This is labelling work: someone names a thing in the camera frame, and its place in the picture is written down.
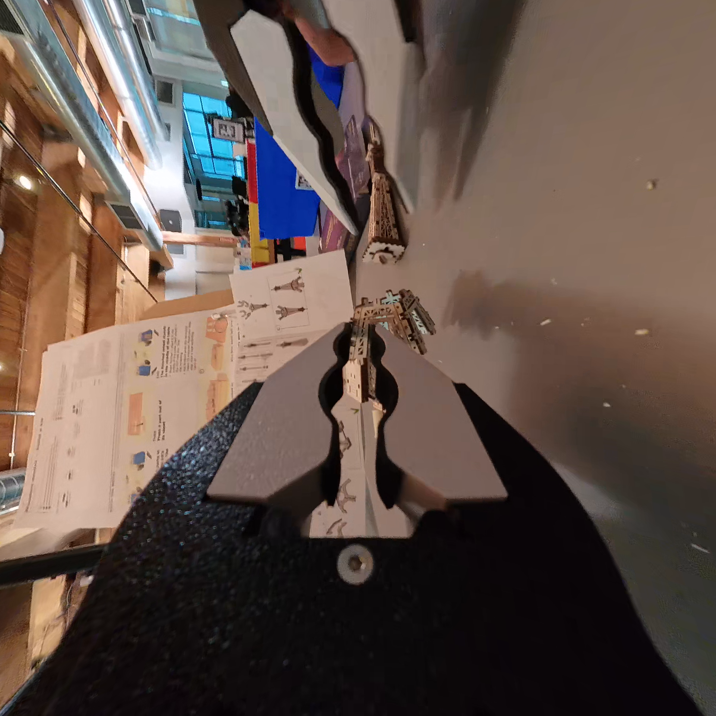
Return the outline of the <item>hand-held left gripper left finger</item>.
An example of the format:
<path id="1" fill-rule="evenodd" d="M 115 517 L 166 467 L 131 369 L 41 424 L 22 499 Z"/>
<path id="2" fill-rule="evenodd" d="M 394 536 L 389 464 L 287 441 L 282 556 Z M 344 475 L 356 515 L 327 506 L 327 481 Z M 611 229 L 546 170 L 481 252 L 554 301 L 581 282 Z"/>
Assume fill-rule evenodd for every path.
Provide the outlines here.
<path id="1" fill-rule="evenodd" d="M 212 502 L 278 510 L 303 534 L 341 478 L 343 368 L 352 325 L 339 323 L 258 386 L 258 393 L 207 489 Z"/>

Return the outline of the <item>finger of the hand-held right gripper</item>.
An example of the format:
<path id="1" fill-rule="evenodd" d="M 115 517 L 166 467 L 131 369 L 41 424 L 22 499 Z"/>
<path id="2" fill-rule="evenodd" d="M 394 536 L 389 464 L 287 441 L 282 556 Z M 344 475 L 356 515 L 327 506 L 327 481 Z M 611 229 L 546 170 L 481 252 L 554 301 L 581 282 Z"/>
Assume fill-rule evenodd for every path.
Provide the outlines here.
<path id="1" fill-rule="evenodd" d="M 351 45 L 364 109 L 377 126 L 384 164 L 408 213 L 420 179 L 420 84 L 425 70 L 413 1 L 327 1 L 333 28 Z"/>
<path id="2" fill-rule="evenodd" d="M 245 11 L 230 33 L 276 144 L 327 209 L 357 236 L 359 213 L 336 164 L 345 145 L 344 127 L 318 82 L 303 37 L 292 23 L 254 10 Z"/>

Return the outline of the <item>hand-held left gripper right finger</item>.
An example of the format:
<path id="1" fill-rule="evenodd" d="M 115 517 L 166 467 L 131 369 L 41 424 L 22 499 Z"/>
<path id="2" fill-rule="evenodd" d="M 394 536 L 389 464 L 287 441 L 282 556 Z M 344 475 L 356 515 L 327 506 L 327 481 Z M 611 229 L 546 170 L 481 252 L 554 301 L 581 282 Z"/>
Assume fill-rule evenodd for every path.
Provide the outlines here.
<path id="1" fill-rule="evenodd" d="M 508 496 L 455 383 L 382 327 L 374 333 L 380 497 L 410 533 L 429 512 L 504 502 Z"/>

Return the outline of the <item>wooden tower base model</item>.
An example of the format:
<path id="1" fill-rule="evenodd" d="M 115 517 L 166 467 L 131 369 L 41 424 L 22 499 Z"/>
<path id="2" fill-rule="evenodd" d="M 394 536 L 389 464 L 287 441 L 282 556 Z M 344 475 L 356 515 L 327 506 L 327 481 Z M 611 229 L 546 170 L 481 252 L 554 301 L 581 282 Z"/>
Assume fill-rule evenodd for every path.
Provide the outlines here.
<path id="1" fill-rule="evenodd" d="M 349 358 L 343 368 L 345 395 L 360 404 L 370 403 L 383 409 L 376 396 L 376 370 L 371 358 L 370 326 L 387 321 L 387 303 L 380 299 L 363 299 L 352 319 Z"/>

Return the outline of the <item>grey desk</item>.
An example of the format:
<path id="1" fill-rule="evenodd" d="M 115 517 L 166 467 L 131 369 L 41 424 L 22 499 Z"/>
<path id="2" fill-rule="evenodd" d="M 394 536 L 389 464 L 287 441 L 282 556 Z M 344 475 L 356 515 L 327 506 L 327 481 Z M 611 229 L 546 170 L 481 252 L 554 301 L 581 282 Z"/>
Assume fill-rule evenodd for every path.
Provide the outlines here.
<path id="1" fill-rule="evenodd" d="M 715 714 L 715 2 L 423 1 L 427 358 L 596 522 Z"/>

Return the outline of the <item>person's right hand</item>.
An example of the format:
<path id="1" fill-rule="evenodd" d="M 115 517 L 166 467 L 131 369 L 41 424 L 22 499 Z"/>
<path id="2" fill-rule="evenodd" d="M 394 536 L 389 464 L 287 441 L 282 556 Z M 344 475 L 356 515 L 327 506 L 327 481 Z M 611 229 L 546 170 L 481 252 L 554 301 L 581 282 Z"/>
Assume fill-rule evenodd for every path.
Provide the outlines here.
<path id="1" fill-rule="evenodd" d="M 357 60 L 350 44 L 331 28 L 311 23 L 296 10 L 286 11 L 307 45 L 329 67 L 344 67 Z"/>

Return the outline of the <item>purple box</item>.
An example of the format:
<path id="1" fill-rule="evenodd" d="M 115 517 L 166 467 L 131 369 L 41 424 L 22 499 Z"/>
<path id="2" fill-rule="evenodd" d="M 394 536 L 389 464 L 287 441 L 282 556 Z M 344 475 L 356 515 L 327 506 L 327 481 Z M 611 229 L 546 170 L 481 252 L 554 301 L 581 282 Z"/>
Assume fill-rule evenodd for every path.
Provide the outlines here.
<path id="1" fill-rule="evenodd" d="M 351 233 L 323 204 L 319 210 L 320 234 L 318 252 L 325 254 L 342 249 L 350 260 L 357 249 L 370 212 L 370 167 L 361 127 L 352 114 L 344 127 L 345 147 L 336 157 L 339 172 L 346 180 L 358 218 L 358 234 Z"/>

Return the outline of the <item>glass window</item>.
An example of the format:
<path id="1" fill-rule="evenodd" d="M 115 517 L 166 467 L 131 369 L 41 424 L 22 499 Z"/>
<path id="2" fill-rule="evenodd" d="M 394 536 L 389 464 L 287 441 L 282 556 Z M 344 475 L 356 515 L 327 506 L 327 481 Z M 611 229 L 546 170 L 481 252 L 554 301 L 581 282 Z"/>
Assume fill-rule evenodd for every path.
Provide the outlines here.
<path id="1" fill-rule="evenodd" d="M 229 120 L 225 101 L 192 92 L 182 95 L 184 180 L 198 228 L 229 230 L 226 202 L 236 202 L 232 180 L 246 178 L 246 161 L 233 143 L 214 135 L 215 119 Z"/>

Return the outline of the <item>blue yellow red panel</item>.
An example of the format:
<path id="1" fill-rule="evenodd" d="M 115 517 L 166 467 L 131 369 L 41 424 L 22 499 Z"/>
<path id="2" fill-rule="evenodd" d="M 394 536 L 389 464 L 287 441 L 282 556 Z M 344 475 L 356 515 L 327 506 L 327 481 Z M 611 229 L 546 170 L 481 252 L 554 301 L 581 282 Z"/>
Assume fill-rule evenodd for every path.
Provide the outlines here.
<path id="1" fill-rule="evenodd" d="M 314 102 L 331 132 L 335 154 L 345 147 L 338 107 L 342 96 L 345 67 L 326 65 L 309 48 Z M 254 174 L 248 183 L 249 236 L 254 266 L 269 262 L 269 240 L 306 237 L 313 233 L 319 196 L 310 188 L 298 188 L 297 169 L 283 149 L 259 121 L 255 121 Z"/>

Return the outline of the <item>wooden tower top model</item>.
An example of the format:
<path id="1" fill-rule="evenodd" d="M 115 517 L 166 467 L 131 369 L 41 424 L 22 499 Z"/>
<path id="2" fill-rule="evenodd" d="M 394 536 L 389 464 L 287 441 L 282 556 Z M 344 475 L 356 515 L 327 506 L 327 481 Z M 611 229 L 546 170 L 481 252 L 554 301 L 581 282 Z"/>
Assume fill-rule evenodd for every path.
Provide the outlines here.
<path id="1" fill-rule="evenodd" d="M 368 238 L 363 252 L 364 263 L 395 264 L 406 250 L 395 212 L 392 181 L 384 163 L 384 147 L 377 126 L 370 120 L 366 159 L 371 174 Z"/>

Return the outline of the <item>wooden tower middle section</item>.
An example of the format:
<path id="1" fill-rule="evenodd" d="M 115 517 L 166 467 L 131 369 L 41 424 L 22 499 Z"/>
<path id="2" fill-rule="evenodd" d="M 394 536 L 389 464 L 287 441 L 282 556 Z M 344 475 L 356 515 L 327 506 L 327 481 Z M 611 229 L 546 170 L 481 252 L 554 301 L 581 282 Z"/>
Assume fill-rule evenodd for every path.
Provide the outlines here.
<path id="1" fill-rule="evenodd" d="M 433 336 L 437 330 L 419 297 L 409 289 L 400 289 L 398 292 L 388 290 L 380 298 L 379 307 L 377 324 L 418 354 L 425 355 L 425 336 Z"/>

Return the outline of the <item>tower assembly booklet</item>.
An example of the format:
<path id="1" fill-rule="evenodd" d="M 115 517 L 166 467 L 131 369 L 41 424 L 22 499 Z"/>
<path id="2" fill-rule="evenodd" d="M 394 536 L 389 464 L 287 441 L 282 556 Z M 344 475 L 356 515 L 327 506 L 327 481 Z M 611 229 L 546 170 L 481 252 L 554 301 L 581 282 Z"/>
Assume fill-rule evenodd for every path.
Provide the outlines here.
<path id="1" fill-rule="evenodd" d="M 253 270 L 235 268 L 233 395 L 273 372 L 339 323 L 353 319 L 355 302 L 345 260 L 337 253 L 295 259 Z M 312 538 L 407 538 L 409 524 L 386 508 L 377 490 L 374 458 L 384 409 L 345 395 L 334 407 L 339 424 L 341 481 L 332 506 L 318 506 L 308 521 Z"/>

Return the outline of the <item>printed instruction sheet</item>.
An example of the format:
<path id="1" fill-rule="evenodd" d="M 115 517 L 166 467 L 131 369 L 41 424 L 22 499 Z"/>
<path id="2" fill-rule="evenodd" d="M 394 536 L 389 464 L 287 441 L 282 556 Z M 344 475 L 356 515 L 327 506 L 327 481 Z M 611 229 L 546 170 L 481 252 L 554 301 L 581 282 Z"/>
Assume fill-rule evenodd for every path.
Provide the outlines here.
<path id="1" fill-rule="evenodd" d="M 15 525 L 119 526 L 164 463 L 233 399 L 237 339 L 225 307 L 50 345 Z"/>

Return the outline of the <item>air vent grille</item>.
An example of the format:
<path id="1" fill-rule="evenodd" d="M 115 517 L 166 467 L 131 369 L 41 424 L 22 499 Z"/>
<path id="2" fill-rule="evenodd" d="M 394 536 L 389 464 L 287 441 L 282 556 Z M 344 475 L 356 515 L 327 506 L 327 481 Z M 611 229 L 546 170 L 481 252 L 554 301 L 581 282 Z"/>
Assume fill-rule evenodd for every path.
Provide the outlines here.
<path id="1" fill-rule="evenodd" d="M 141 221 L 139 215 L 130 204 L 107 202 L 107 206 L 112 210 L 122 228 L 125 230 L 134 232 L 146 231 L 145 224 Z"/>

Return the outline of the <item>black pole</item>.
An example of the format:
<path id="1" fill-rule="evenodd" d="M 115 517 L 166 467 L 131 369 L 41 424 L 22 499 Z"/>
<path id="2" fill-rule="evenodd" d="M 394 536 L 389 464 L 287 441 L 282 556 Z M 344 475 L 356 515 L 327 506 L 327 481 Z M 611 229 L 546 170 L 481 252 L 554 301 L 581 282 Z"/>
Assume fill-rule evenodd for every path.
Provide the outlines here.
<path id="1" fill-rule="evenodd" d="M 106 547 L 92 545 L 1 561 L 1 588 L 45 578 L 91 571 L 100 563 Z"/>

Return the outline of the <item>wide spiral metal duct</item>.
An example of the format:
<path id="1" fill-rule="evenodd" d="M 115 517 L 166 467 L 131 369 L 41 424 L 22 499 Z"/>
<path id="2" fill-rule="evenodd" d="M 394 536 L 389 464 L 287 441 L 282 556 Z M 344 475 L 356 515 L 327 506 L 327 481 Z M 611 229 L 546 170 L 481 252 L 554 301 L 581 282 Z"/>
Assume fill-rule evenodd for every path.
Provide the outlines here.
<path id="1" fill-rule="evenodd" d="M 105 75 L 130 124 L 149 169 L 163 166 L 158 143 L 166 128 L 153 94 L 150 76 L 130 31 L 127 8 L 120 1 L 75 1 Z"/>

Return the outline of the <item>thin spiral metal duct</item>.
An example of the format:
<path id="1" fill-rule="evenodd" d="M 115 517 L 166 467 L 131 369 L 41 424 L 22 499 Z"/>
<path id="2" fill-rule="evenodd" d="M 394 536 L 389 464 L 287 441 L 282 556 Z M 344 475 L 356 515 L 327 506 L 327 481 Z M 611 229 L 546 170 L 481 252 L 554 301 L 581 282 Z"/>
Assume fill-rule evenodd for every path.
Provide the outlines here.
<path id="1" fill-rule="evenodd" d="M 18 510 L 26 475 L 25 468 L 1 471 L 1 515 Z"/>

